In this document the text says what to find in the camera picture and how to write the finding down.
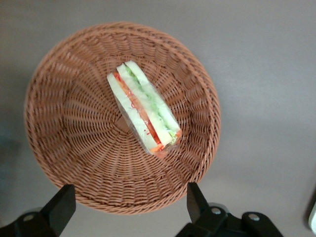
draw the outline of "sandwich half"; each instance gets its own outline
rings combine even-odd
[[[165,157],[170,147],[177,144],[181,128],[167,104],[133,61],[117,67],[107,75],[118,103],[128,115],[137,136],[146,150]]]

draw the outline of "woven basket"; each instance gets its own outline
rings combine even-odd
[[[133,60],[170,106],[181,144],[165,159],[145,153],[121,117],[106,80]],[[77,201],[116,213],[154,211],[179,200],[211,165],[220,107],[203,65],[175,38],[129,22],[81,30],[55,46],[30,82],[25,124],[34,155]]]

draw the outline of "gray surface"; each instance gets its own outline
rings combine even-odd
[[[60,40],[97,23],[127,20],[167,32],[204,64],[217,88],[222,134],[200,183],[209,202],[240,217],[265,213],[284,236],[304,224],[316,184],[315,1],[0,1],[0,225],[57,191],[28,146],[27,84]],[[64,237],[174,236],[186,202],[117,216],[78,205]]]

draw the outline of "clear plastic packaging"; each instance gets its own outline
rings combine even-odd
[[[164,158],[179,144],[182,130],[161,95],[136,63],[107,76],[127,125],[148,153]]]

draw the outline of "white object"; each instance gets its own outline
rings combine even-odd
[[[310,215],[310,218],[308,221],[312,231],[316,235],[316,216],[315,216],[315,214],[316,214],[316,203],[314,204],[314,207],[312,209],[312,212],[311,212],[311,215]]]

